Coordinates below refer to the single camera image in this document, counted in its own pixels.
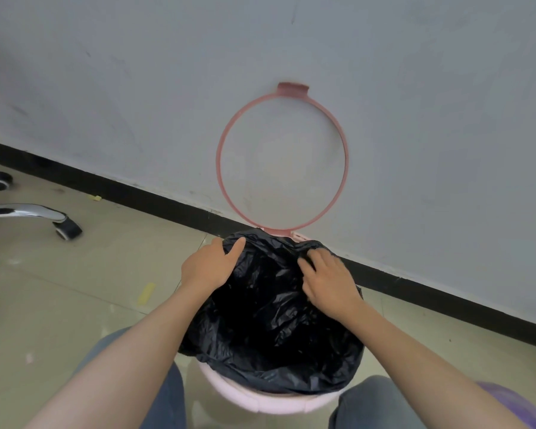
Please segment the person's left hand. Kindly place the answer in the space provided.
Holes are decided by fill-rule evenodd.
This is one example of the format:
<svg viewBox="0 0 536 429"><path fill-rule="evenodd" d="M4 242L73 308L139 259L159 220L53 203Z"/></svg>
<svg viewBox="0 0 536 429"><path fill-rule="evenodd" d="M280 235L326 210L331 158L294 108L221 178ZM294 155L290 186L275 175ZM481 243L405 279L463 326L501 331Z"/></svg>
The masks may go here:
<svg viewBox="0 0 536 429"><path fill-rule="evenodd" d="M227 262L227 253L223 240L216 237L186 259L181 267L181 294L203 302L224 285L236 267Z"/></svg>

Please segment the person's right hand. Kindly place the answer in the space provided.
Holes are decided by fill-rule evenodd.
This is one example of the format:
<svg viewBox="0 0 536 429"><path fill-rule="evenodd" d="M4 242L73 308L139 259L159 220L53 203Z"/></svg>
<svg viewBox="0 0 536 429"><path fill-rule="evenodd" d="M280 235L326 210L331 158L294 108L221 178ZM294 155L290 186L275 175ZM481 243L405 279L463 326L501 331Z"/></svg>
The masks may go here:
<svg viewBox="0 0 536 429"><path fill-rule="evenodd" d="M306 281L303 276L302 289L316 308L345 327L357 318L364 306L364 300L341 260L340 274L335 281Z"/></svg>

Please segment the person's left forearm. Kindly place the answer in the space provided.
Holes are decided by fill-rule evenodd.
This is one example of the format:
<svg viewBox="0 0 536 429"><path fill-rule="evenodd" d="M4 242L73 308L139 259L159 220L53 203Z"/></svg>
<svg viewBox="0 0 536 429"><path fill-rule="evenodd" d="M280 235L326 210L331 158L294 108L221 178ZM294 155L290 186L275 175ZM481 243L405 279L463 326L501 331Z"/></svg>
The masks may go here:
<svg viewBox="0 0 536 429"><path fill-rule="evenodd" d="M215 289L184 282L73 375L24 429L139 429L190 322Z"/></svg>

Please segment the person's right forearm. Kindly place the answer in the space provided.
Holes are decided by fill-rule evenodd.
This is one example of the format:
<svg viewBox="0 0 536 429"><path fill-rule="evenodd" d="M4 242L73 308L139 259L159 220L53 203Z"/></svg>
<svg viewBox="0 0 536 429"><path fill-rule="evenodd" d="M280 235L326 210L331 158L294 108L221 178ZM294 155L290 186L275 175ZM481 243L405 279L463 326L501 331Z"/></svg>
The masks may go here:
<svg viewBox="0 0 536 429"><path fill-rule="evenodd" d="M362 300L336 319L386 370L428 429L528 429L497 399Z"/></svg>

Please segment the black baseboard strip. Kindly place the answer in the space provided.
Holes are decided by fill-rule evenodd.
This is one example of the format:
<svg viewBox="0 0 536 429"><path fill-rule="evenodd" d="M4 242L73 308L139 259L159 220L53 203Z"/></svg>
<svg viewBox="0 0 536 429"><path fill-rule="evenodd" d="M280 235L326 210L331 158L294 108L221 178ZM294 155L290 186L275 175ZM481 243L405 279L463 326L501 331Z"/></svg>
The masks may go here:
<svg viewBox="0 0 536 429"><path fill-rule="evenodd" d="M225 237L249 226L194 206L0 144L0 165L173 223ZM536 324L500 310L343 259L358 285L536 346Z"/></svg>

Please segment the person's right leg in jeans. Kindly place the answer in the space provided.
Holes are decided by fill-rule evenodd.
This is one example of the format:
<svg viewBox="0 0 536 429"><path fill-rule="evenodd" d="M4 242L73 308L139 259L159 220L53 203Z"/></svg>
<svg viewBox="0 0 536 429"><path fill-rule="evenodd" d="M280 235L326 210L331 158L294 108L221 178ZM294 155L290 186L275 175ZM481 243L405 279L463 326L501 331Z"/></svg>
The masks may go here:
<svg viewBox="0 0 536 429"><path fill-rule="evenodd" d="M328 429L427 429L393 380L373 375L344 391Z"/></svg>

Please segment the person's leg in jeans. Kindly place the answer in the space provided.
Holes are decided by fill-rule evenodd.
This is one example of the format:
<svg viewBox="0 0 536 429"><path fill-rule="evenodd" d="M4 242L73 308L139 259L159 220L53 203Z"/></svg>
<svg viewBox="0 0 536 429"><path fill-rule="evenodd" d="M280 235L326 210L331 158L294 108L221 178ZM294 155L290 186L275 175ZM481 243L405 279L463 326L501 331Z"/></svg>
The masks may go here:
<svg viewBox="0 0 536 429"><path fill-rule="evenodd" d="M107 346L120 338L128 330L129 327L123 328L101 338L82 359L72 375L79 372ZM176 363L173 363L169 369L139 429L187 429L185 389L181 373Z"/></svg>
<svg viewBox="0 0 536 429"><path fill-rule="evenodd" d="M328 429L427 429L393 380L373 375L344 391Z"/></svg>

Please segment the person's left leg in jeans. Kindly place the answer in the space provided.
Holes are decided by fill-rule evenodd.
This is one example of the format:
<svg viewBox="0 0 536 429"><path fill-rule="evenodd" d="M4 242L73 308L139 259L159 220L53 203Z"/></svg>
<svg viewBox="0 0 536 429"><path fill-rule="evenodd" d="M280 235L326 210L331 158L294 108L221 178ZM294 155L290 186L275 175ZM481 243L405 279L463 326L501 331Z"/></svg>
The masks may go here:
<svg viewBox="0 0 536 429"><path fill-rule="evenodd" d="M82 359L72 375L79 372L107 346L120 338L128 330L129 327L123 328L101 338ZM187 429L185 389L181 373L176 363L173 363L169 369L139 429Z"/></svg>

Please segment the chrome chair base leg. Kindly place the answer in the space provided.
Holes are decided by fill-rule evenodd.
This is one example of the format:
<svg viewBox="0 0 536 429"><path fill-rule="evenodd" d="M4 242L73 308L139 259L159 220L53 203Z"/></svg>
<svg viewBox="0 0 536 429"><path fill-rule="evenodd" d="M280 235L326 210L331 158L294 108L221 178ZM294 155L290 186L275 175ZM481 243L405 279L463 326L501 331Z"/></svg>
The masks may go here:
<svg viewBox="0 0 536 429"><path fill-rule="evenodd" d="M58 210L33 203L9 203L0 205L0 218L43 218L54 223L63 223L69 217Z"/></svg>

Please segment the purple round object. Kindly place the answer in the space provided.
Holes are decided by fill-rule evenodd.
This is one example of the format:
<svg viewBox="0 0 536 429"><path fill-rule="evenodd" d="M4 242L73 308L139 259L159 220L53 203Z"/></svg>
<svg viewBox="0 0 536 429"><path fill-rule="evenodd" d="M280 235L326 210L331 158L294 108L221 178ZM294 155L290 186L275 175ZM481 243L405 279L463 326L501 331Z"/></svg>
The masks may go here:
<svg viewBox="0 0 536 429"><path fill-rule="evenodd" d="M515 391L491 382L477 382L502 405L517 416L529 429L536 429L536 407Z"/></svg>

